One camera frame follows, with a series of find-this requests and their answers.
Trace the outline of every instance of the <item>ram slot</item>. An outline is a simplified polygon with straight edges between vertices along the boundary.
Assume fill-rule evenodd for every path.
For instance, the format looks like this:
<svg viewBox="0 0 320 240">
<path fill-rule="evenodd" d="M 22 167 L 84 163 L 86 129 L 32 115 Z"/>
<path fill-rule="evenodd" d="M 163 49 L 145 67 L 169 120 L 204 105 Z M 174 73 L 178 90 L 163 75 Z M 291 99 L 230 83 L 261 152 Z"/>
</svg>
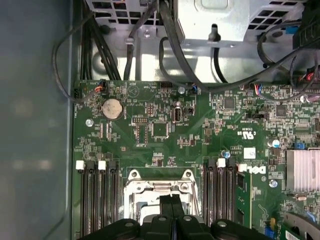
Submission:
<svg viewBox="0 0 320 240">
<path fill-rule="evenodd" d="M 205 223 L 210 226 L 216 219 L 217 199 L 217 168 L 203 168 L 203 218 Z"/>
<path fill-rule="evenodd" d="M 88 171 L 84 170 L 81 174 L 81 190 L 80 190 L 80 237 L 88 234 Z"/>
<path fill-rule="evenodd" d="M 108 225 L 108 176 L 105 171 L 100 173 L 101 176 L 101 228 L 106 227 Z"/>
<path fill-rule="evenodd" d="M 209 184 L 209 171 L 207 166 L 203 166 L 203 178 L 202 178 L 202 217 L 204 223 L 209 226 L 210 224 L 210 210 L 208 204 L 208 184 Z"/>
<path fill-rule="evenodd" d="M 111 172 L 111 223 L 118 220 L 118 171 Z"/>
<path fill-rule="evenodd" d="M 226 188 L 227 216 L 225 219 L 234 221 L 236 204 L 236 171 L 232 167 L 229 167 L 226 171 Z"/>
<path fill-rule="evenodd" d="M 115 161 L 109 162 L 109 173 L 110 173 L 110 193 L 111 193 L 111 218 L 110 223 L 114 223 L 118 220 L 118 190 L 119 190 L 119 166 Z"/>
<path fill-rule="evenodd" d="M 226 205 L 226 171 L 225 168 L 218 168 L 217 170 L 217 190 L 216 190 L 216 201 L 217 211 L 216 219 L 224 219 L 227 215 Z"/>
<path fill-rule="evenodd" d="M 99 175 L 99 170 L 96 169 L 94 173 L 94 205 L 93 205 L 93 210 L 94 210 L 94 231 L 97 231 L 99 229 L 99 196 L 100 196 L 100 175 Z"/>
</svg>

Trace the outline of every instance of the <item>silver heatsink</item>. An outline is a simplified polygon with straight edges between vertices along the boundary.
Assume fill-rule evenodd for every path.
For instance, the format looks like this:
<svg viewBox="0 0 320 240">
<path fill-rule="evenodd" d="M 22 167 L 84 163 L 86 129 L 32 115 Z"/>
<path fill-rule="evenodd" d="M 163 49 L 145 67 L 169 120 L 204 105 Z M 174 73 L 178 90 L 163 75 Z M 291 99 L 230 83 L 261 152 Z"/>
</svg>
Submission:
<svg viewBox="0 0 320 240">
<path fill-rule="evenodd" d="M 320 150 L 286 151 L 286 189 L 320 191 Z"/>
</svg>

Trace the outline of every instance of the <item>screw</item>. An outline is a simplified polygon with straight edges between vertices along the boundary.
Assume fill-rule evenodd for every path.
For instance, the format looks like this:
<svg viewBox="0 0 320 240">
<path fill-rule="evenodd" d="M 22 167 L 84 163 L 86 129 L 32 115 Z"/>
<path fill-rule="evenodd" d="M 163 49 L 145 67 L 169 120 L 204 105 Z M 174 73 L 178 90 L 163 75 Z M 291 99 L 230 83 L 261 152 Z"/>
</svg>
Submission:
<svg viewBox="0 0 320 240">
<path fill-rule="evenodd" d="M 85 125 L 87 127 L 92 127 L 94 125 L 94 121 L 90 118 L 88 118 L 87 120 L 85 120 Z"/>
<path fill-rule="evenodd" d="M 227 224 L 224 221 L 218 221 L 217 224 L 219 227 L 222 227 L 222 228 L 225 228 L 227 226 Z"/>
<path fill-rule="evenodd" d="M 276 180 L 270 180 L 269 182 L 270 188 L 276 188 L 278 186 L 278 182 Z"/>
<path fill-rule="evenodd" d="M 150 38 L 151 37 L 149 30 L 145 30 L 144 37 L 146 37 L 146 38 Z"/>
<path fill-rule="evenodd" d="M 187 185 L 186 183 L 182 183 L 182 184 L 181 184 L 181 189 L 182 189 L 182 190 L 188 190 L 188 188 L 189 188 L 189 187 L 188 187 L 188 185 Z"/>
<path fill-rule="evenodd" d="M 191 221 L 191 217 L 190 216 L 184 216 L 183 220 L 185 220 L 187 222 L 190 222 Z"/>
<path fill-rule="evenodd" d="M 178 87 L 178 93 L 184 94 L 186 92 L 186 89 L 183 86 Z"/>
</svg>

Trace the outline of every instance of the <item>blue component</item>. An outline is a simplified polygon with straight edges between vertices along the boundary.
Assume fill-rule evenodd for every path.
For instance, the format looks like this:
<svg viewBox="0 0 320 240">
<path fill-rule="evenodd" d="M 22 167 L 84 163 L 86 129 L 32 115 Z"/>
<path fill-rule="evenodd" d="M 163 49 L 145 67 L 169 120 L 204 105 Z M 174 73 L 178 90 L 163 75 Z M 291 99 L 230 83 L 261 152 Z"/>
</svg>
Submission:
<svg viewBox="0 0 320 240">
<path fill-rule="evenodd" d="M 275 232 L 272 231 L 271 227 L 269 227 L 269 226 L 266 226 L 264 228 L 264 235 L 266 235 L 267 237 L 272 238 L 272 239 L 275 239 L 275 237 L 276 237 Z"/>
<path fill-rule="evenodd" d="M 305 213 L 307 214 L 307 216 L 308 216 L 312 221 L 316 222 L 316 218 L 315 218 L 315 216 L 314 216 L 311 212 L 306 211 Z"/>
<path fill-rule="evenodd" d="M 285 34 L 295 34 L 298 30 L 297 26 L 289 26 L 285 28 Z"/>
<path fill-rule="evenodd" d="M 231 157 L 231 153 L 229 151 L 224 152 L 223 154 L 225 159 L 229 159 Z"/>
<path fill-rule="evenodd" d="M 296 142 L 296 143 L 294 144 L 294 148 L 295 148 L 295 149 L 304 150 L 304 149 L 306 149 L 306 145 L 305 145 L 304 143 L 298 143 L 298 142 Z"/>
</svg>

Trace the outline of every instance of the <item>chip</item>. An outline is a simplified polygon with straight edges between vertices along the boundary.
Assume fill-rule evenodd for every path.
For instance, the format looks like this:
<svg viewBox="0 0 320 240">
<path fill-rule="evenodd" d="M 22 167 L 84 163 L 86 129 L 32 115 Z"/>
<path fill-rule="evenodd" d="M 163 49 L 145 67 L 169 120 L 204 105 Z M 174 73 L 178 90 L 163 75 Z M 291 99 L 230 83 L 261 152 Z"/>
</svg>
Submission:
<svg viewBox="0 0 320 240">
<path fill-rule="evenodd" d="M 212 135 L 212 128 L 205 128 L 204 129 L 204 134 L 206 136 L 211 136 Z"/>
<path fill-rule="evenodd" d="M 233 97 L 226 97 L 224 99 L 224 109 L 235 109 L 236 103 Z"/>
<path fill-rule="evenodd" d="M 275 115 L 279 118 L 285 118 L 287 116 L 287 106 L 286 105 L 276 106 Z"/>
</svg>

